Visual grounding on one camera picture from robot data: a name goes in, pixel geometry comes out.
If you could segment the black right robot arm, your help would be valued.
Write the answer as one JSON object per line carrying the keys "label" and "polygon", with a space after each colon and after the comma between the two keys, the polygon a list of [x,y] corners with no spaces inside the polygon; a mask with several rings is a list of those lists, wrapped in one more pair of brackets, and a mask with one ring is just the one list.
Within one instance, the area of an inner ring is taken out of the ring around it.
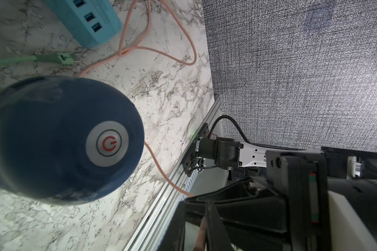
{"label": "black right robot arm", "polygon": [[256,175],[178,204],[161,251],[182,251],[185,225],[196,251],[377,251],[377,153],[322,147],[280,149],[212,138],[205,126],[183,159],[190,175],[257,168]]}

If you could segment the navy blue meat grinder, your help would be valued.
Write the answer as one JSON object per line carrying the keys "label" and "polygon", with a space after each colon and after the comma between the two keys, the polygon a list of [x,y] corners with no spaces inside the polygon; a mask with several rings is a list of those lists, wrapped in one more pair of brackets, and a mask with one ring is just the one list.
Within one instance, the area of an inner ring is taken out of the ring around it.
{"label": "navy blue meat grinder", "polygon": [[136,169],[135,105],[88,78],[38,76],[0,91],[0,188],[54,205],[101,199]]}

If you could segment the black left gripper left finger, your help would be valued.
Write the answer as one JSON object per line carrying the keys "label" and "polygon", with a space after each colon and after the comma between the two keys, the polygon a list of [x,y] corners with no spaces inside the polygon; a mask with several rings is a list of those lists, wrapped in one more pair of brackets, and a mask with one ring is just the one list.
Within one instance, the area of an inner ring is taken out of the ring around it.
{"label": "black left gripper left finger", "polygon": [[185,241],[186,203],[181,201],[170,221],[158,251],[183,251]]}

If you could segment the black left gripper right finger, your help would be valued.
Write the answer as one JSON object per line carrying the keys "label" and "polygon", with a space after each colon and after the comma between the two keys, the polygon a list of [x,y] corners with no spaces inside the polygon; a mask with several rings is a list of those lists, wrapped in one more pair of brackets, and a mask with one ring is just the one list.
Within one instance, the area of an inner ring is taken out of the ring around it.
{"label": "black left gripper right finger", "polygon": [[205,206],[206,246],[208,251],[233,251],[231,241],[224,224],[212,201]]}

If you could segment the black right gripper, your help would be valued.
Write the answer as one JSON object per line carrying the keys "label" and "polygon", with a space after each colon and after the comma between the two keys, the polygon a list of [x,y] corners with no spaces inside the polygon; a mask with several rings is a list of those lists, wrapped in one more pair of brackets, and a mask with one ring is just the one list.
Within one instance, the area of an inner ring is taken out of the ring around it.
{"label": "black right gripper", "polygon": [[377,179],[328,175],[322,153],[268,151],[266,177],[184,199],[186,223],[198,226],[196,250],[206,246],[206,203],[212,201],[232,247],[243,251],[332,251],[329,191],[375,192]]}

